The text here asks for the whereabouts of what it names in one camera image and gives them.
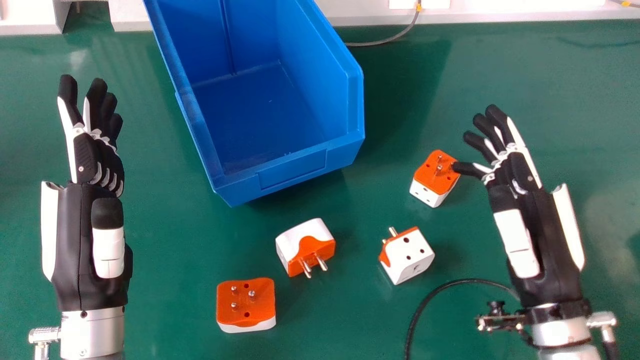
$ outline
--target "metal prong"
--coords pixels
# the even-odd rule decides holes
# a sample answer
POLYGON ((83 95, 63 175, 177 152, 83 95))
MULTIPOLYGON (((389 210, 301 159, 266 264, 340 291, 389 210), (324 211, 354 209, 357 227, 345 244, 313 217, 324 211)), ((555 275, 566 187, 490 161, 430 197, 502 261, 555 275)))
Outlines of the metal prong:
POLYGON ((318 265, 320 265, 322 271, 329 270, 329 268, 326 266, 326 263, 324 262, 324 259, 318 256, 318 254, 316 254, 316 259, 318 260, 318 265))
POLYGON ((300 265, 302 265, 302 270, 304 270, 307 279, 311 279, 311 268, 309 267, 309 264, 304 260, 300 260, 300 265))

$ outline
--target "blue plastic bin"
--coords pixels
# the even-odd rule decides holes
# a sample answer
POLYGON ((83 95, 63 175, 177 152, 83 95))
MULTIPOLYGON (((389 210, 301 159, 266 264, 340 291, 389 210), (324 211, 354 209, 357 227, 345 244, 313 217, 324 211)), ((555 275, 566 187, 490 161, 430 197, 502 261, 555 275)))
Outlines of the blue plastic bin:
POLYGON ((145 0, 213 190, 236 206, 352 164, 362 70, 313 0, 145 0))

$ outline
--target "green tabletop surface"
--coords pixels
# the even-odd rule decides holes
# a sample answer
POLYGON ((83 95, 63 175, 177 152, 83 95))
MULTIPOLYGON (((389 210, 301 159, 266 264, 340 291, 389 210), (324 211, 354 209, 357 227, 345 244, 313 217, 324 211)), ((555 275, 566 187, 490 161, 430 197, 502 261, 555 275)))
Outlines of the green tabletop surface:
MULTIPOLYGON (((569 185, 587 255, 584 294, 620 319, 622 359, 637 357, 640 22, 427 25, 394 44, 354 49, 367 135, 355 163, 229 208, 209 186, 153 34, 114 33, 102 6, 83 9, 64 35, 0 38, 0 359, 32 358, 30 328, 60 324, 41 268, 40 181, 69 178, 56 107, 64 73, 81 92, 104 78, 124 119, 121 199, 134 251, 128 359, 402 358, 411 315, 433 288, 461 277, 509 281, 479 182, 461 179, 437 209, 408 193, 435 149, 482 161, 462 133, 491 103, 515 120, 546 187, 569 185), (314 217, 337 242, 329 271, 289 278, 275 237, 314 217), (419 226, 436 254, 399 286, 378 263, 389 226, 419 226), (276 327, 222 332, 216 285, 255 277, 275 280, 276 327)), ((364 41, 398 29, 339 33, 364 41)), ((414 359, 535 359, 516 334, 476 330, 475 315, 495 299, 518 307, 480 285, 439 295, 418 324, 414 359)))

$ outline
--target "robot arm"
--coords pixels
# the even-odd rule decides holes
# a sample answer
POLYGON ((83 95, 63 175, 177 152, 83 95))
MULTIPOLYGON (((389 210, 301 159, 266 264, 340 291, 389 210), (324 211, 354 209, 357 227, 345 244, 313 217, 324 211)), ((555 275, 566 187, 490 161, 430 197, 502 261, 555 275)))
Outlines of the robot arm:
POLYGON ((41 205, 42 270, 54 286, 62 321, 59 328, 34 329, 29 341, 41 349, 40 358, 46 358, 45 344, 59 340, 62 359, 118 359, 133 263, 118 199, 124 190, 116 152, 122 119, 101 79, 93 81, 82 117, 76 102, 77 83, 64 75, 58 109, 71 181, 66 187, 43 182, 41 205))
POLYGON ((541 349, 541 359, 568 353, 584 356, 576 359, 599 359, 595 347, 588 345, 589 329, 596 327, 590 324, 596 322, 589 321, 591 308, 580 287, 585 257, 567 185, 550 193, 544 189, 518 129, 495 105, 477 114, 473 123, 486 138, 467 131, 463 139, 490 166, 457 162, 453 170, 478 178, 486 187, 511 283, 523 307, 510 317, 502 309, 500 316, 483 316, 479 329, 522 332, 530 325, 531 342, 541 349), (501 323, 506 318, 513 322, 501 323))

